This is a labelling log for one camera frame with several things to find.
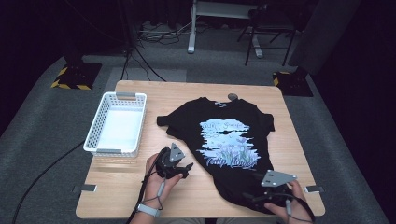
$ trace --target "table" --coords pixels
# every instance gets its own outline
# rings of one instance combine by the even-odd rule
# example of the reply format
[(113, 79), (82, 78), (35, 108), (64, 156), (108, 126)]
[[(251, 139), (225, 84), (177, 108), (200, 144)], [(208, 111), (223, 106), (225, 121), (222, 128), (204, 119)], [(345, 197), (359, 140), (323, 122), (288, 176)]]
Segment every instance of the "table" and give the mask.
[[(196, 37), (196, 19), (197, 16), (212, 16), (212, 17), (225, 17), (225, 18), (237, 18), (247, 19), (248, 12), (251, 9), (255, 9), (257, 6), (254, 5), (241, 5), (241, 4), (229, 4), (229, 3), (217, 3), (217, 2), (200, 2), (193, 0), (191, 9), (191, 32), (188, 53), (195, 52), (195, 37)], [(256, 56), (262, 58), (262, 50), (260, 49), (259, 41), (257, 36), (253, 36), (253, 46), (256, 50)]]
[[(264, 217), (222, 199), (212, 177), (200, 166), (184, 142), (166, 134), (156, 118), (168, 115), (189, 100), (206, 96), (210, 100), (229, 101), (235, 93), (274, 116), (276, 131), (268, 136), (269, 154), (275, 170), (297, 175), (302, 187), (315, 185), (303, 149), (292, 124), (283, 96), (277, 87), (204, 83), (120, 81), (115, 91), (143, 92), (148, 96), (140, 148), (136, 158), (94, 157), (85, 184), (96, 191), (82, 191), (77, 215), (81, 218), (128, 217), (136, 204), (148, 157), (176, 143), (186, 153), (179, 166), (194, 162), (186, 179), (180, 180), (163, 205), (162, 217)], [(305, 194), (316, 216), (325, 212), (317, 193)]]

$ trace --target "chair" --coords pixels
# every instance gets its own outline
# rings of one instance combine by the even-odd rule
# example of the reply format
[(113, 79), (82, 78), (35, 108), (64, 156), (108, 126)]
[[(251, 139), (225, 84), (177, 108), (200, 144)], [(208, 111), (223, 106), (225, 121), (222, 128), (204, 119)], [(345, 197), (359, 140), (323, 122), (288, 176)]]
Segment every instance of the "chair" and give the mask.
[(242, 34), (238, 37), (238, 42), (243, 35), (250, 35), (250, 40), (247, 48), (247, 58), (245, 65), (248, 65), (248, 58), (250, 50), (253, 46), (254, 35), (259, 34), (275, 34), (274, 38), (270, 40), (272, 43), (281, 34), (288, 34), (290, 41), (287, 47), (254, 47), (254, 49), (287, 49), (282, 66), (285, 65), (288, 59), (290, 47), (297, 31), (293, 21), (288, 17), (285, 8), (292, 8), (293, 10), (301, 9), (306, 0), (260, 0), (256, 9), (251, 9), (248, 13), (248, 25), (244, 28)]

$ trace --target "black t-shirt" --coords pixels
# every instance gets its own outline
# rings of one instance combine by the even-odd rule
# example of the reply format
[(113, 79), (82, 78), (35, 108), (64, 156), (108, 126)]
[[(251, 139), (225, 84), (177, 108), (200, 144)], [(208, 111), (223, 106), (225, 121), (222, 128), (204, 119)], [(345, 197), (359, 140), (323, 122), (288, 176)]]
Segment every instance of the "black t-shirt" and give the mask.
[(167, 125), (169, 135), (187, 144), (231, 203), (247, 206), (242, 193), (255, 195), (262, 189), (253, 174), (273, 170), (267, 136), (275, 130), (274, 117), (243, 99), (218, 103), (201, 97), (159, 116), (157, 124)]

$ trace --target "watch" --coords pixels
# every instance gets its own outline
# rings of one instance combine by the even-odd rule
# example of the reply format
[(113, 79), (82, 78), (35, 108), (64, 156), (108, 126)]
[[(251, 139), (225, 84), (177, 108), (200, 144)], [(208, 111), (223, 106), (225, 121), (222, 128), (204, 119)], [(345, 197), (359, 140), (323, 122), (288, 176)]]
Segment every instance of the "watch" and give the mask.
[(146, 214), (152, 215), (154, 217), (158, 217), (161, 214), (161, 211), (152, 207), (148, 207), (142, 203), (137, 206), (137, 211), (144, 212)]

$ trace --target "white plastic basket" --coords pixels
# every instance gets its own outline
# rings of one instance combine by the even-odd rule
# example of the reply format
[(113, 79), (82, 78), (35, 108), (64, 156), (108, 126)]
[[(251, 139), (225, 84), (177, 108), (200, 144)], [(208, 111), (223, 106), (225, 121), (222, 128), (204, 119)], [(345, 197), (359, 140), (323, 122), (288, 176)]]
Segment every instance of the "white plastic basket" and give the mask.
[(99, 104), (84, 150), (94, 156), (136, 157), (147, 95), (132, 92), (106, 92)]

